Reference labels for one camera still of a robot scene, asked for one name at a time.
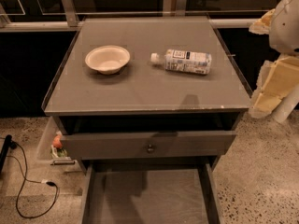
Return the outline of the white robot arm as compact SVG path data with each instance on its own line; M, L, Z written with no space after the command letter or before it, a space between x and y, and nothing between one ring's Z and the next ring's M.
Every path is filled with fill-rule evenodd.
M269 35L269 46L279 53L274 62L265 61L250 101L249 114L261 119L275 112L284 121L298 104L299 0L281 0L254 22L249 31Z

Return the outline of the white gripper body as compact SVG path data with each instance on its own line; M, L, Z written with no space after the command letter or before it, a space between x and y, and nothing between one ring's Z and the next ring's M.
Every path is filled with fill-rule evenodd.
M299 55L299 0L281 0L272 16L269 45L279 53Z

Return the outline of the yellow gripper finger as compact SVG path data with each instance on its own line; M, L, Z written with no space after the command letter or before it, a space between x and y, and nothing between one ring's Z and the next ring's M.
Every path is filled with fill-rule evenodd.
M249 114L256 119L270 115L298 84L298 57L280 55L274 62L265 61L251 96Z
M249 31L256 35L268 35L274 13L274 9L267 11L249 27Z

